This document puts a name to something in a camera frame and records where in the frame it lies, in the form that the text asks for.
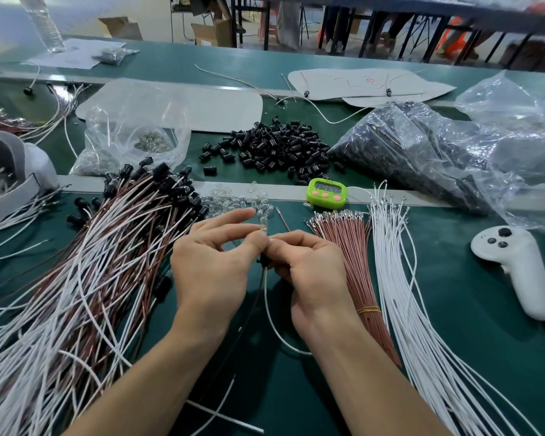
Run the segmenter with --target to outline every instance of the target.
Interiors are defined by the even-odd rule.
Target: controller button
[[[512,232],[509,228],[501,228],[499,229],[499,235],[501,237],[508,237],[509,235],[511,235]]]

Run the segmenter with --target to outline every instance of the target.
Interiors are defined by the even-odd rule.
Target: cardboard box
[[[127,17],[100,18],[112,38],[137,39],[143,41],[139,24],[130,22]]]
[[[196,46],[232,47],[232,23],[230,20],[214,20],[213,26],[192,24]]]

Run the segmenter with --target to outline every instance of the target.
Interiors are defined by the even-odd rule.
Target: floor
[[[49,6],[53,20],[64,34],[108,36],[108,31],[97,18],[127,16],[131,21],[138,22],[142,36],[147,41],[189,43],[193,45],[194,35],[191,24],[211,23],[211,16],[209,15],[205,17],[202,15],[194,17],[191,13],[174,13],[170,15],[170,0],[46,0],[46,3]],[[324,49],[319,50],[317,46],[322,16],[323,10],[320,8],[306,9],[307,29],[309,33],[307,35],[306,31],[303,31],[303,44],[299,49],[300,52],[325,52]],[[257,35],[259,23],[259,13],[243,13],[243,26],[246,29],[243,48],[262,49],[262,41],[259,40]],[[368,21],[362,21],[358,33],[350,36],[347,49],[341,57],[357,58],[367,24]],[[371,57],[396,59],[408,27],[409,23],[398,36],[396,47],[391,54],[385,51],[385,49],[378,48]],[[416,28],[417,31],[410,39],[404,54],[404,60],[421,60],[428,45],[428,37],[431,36],[435,28],[436,23],[426,25],[419,40],[420,29]],[[495,34],[477,49],[482,60],[486,58],[486,55],[492,49],[498,37],[499,34]],[[521,38],[522,35],[507,35],[496,50],[490,63],[497,65],[506,46],[510,42]],[[37,40],[38,36],[33,30],[33,25],[24,9],[20,6],[19,1],[0,0],[0,52],[14,46],[27,45]],[[279,44],[276,41],[276,37],[271,37],[269,51],[296,50]],[[443,60],[436,55],[432,58],[431,62],[449,64],[447,60]],[[483,64],[481,61],[467,61],[466,63]]]

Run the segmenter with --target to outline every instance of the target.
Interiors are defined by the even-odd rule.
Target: water bottle
[[[63,37],[51,18],[45,0],[20,0],[20,3],[28,12],[48,51],[65,51]]]

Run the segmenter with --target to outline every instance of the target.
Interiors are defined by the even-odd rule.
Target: rubber band
[[[368,313],[368,312],[377,312],[377,313],[380,313],[381,314],[381,310],[378,306],[368,306],[366,308],[360,308],[360,309],[357,309],[357,313],[358,314],[362,314],[362,313]]]

